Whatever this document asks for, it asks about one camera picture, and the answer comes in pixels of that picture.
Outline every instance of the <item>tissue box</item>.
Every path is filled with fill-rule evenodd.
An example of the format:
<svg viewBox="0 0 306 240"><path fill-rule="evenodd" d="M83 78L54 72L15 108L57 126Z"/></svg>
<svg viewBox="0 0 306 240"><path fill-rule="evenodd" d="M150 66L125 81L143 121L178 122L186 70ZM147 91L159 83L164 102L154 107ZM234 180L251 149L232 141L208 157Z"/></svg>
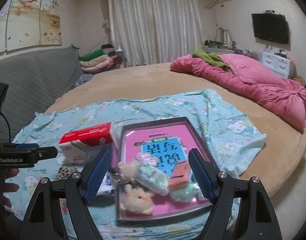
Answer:
<svg viewBox="0 0 306 240"><path fill-rule="evenodd" d="M64 134L59 142L64 164L82 164L90 147L114 143L119 145L113 123L104 123Z"/></svg>

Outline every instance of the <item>television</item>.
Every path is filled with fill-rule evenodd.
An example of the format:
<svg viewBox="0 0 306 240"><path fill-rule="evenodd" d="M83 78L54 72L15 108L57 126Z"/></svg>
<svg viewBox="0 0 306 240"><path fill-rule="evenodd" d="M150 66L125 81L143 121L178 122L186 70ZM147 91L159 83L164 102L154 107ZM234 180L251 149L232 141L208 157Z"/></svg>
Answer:
<svg viewBox="0 0 306 240"><path fill-rule="evenodd" d="M281 44L289 43L289 27L284 15L252 14L254 37Z"/></svg>

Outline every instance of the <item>round bed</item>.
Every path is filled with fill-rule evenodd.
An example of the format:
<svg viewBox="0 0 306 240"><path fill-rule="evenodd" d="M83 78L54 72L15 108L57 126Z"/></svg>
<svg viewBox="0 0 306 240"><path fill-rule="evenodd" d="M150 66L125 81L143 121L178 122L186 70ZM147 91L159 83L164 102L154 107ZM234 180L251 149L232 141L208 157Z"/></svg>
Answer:
<svg viewBox="0 0 306 240"><path fill-rule="evenodd" d="M118 98L148 99L201 89L214 89L223 100L245 113L268 139L241 179L258 176L269 196L274 195L293 173L306 152L306 124L300 133L252 100L234 94L213 82L170 71L170 63L136 66L95 75L69 91L46 113Z"/></svg>

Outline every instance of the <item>gray sofa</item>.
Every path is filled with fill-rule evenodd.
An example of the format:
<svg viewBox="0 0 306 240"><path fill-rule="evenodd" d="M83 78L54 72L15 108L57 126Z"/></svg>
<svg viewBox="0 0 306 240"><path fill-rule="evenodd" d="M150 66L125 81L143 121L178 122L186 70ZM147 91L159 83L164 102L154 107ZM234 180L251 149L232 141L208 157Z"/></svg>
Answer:
<svg viewBox="0 0 306 240"><path fill-rule="evenodd" d="M55 100L70 90L83 72L78 48L46 49L0 60L0 81L9 85L2 113L11 127L11 140ZM8 128L0 116L0 142L8 142Z"/></svg>

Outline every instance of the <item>folded clothes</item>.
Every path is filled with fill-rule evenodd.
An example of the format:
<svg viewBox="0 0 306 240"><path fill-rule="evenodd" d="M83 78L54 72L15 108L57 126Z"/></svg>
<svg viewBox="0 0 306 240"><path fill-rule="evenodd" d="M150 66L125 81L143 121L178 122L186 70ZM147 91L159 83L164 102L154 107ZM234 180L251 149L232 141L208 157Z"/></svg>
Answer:
<svg viewBox="0 0 306 240"><path fill-rule="evenodd" d="M104 44L101 46L101 49L110 49L110 48L114 48L113 45L111 44Z"/></svg>
<svg viewBox="0 0 306 240"><path fill-rule="evenodd" d="M103 49L103 51L106 53L106 54L109 54L111 52L114 52L115 49L114 48L106 48L106 49Z"/></svg>
<svg viewBox="0 0 306 240"><path fill-rule="evenodd" d="M87 73L92 73L92 72L95 72L95 71L98 71L100 70L101 68L104 68L106 67L108 64L110 64L110 62L113 62L111 59L107 59L101 63L99 63L98 65L94 66L94 67L89 67L89 68L84 68L84 67L81 67L82 70L84 72L87 72Z"/></svg>
<svg viewBox="0 0 306 240"><path fill-rule="evenodd" d="M103 51L103 49L98 49L92 53L86 54L82 57L78 57L79 61L90 61L92 59L95 59L99 56L105 55L106 53Z"/></svg>
<svg viewBox="0 0 306 240"><path fill-rule="evenodd" d="M108 53L108 55L109 55L110 57L112 57L112 56L116 55L116 52L115 52L115 51L112 51L112 52Z"/></svg>
<svg viewBox="0 0 306 240"><path fill-rule="evenodd" d="M114 61L110 60L110 62L106 65L107 68L110 68L114 65Z"/></svg>
<svg viewBox="0 0 306 240"><path fill-rule="evenodd" d="M90 61L80 61L80 65L83 68L94 67L98 63L104 62L107 59L109 59L109 56L105 54L105 55L99 56L99 57L97 57L95 59L92 59Z"/></svg>
<svg viewBox="0 0 306 240"><path fill-rule="evenodd" d="M118 55L112 56L111 59L114 61L115 64L121 64L123 62L122 57L120 57Z"/></svg>

